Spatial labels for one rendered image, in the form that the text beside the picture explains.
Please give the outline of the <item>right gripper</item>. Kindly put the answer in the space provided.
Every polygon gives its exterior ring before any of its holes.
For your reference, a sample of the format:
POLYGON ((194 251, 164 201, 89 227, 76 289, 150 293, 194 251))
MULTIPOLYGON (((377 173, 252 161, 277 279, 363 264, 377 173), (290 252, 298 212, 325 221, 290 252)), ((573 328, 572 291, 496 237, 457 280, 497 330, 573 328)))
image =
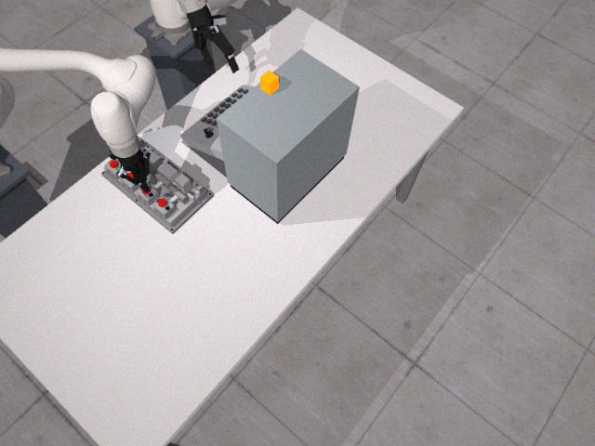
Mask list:
POLYGON ((120 158, 117 157, 120 162, 121 170, 117 171, 117 175, 121 178, 126 178, 134 185, 140 185, 140 187, 147 193, 150 189, 147 184, 147 176, 150 174, 150 156, 151 154, 139 148, 139 151, 131 157, 120 158), (126 171, 131 171, 134 179, 126 174, 126 171))

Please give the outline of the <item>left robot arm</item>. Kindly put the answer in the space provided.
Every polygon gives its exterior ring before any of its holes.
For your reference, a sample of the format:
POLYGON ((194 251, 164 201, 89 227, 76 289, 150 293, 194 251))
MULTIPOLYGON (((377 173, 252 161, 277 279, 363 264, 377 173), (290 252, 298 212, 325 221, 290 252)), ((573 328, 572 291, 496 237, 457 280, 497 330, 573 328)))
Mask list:
MULTIPOLYGON (((154 41, 165 38, 172 46, 176 46, 182 39, 192 33, 190 21, 186 13, 200 10, 205 5, 209 11, 227 7, 237 0, 150 0, 155 20, 150 22, 148 29, 153 31, 154 41)), ((213 26, 224 25, 226 16, 212 17, 213 26)))

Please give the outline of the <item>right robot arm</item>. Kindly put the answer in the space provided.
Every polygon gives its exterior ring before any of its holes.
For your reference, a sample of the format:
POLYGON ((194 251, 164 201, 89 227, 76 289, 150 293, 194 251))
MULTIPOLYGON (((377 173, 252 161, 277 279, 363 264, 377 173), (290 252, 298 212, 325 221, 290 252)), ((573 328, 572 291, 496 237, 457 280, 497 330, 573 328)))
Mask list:
MULTIPOLYGON (((54 71, 82 71, 98 77, 108 92, 93 98, 91 115, 111 149, 109 157, 127 158, 139 151, 136 132, 139 116, 156 80, 155 67, 148 58, 134 55, 127 59, 105 59, 83 51, 0 47, 0 72, 54 71)), ((14 104, 14 88, 0 75, 0 129, 14 104)))

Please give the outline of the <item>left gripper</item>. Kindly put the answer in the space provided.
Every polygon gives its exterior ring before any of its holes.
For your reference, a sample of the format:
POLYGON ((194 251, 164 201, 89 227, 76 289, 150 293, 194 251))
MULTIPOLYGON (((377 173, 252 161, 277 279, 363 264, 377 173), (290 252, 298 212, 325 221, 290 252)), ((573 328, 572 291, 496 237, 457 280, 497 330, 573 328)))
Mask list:
POLYGON ((224 57, 228 61, 232 73, 240 70, 232 53, 235 51, 234 48, 225 37, 219 26, 212 25, 212 15, 208 9, 208 6, 205 5, 200 10, 192 13, 186 13, 186 15, 191 24, 195 48, 200 50, 207 67, 210 68, 215 63, 206 47, 206 38, 211 42, 214 42, 217 47, 225 54, 224 57))

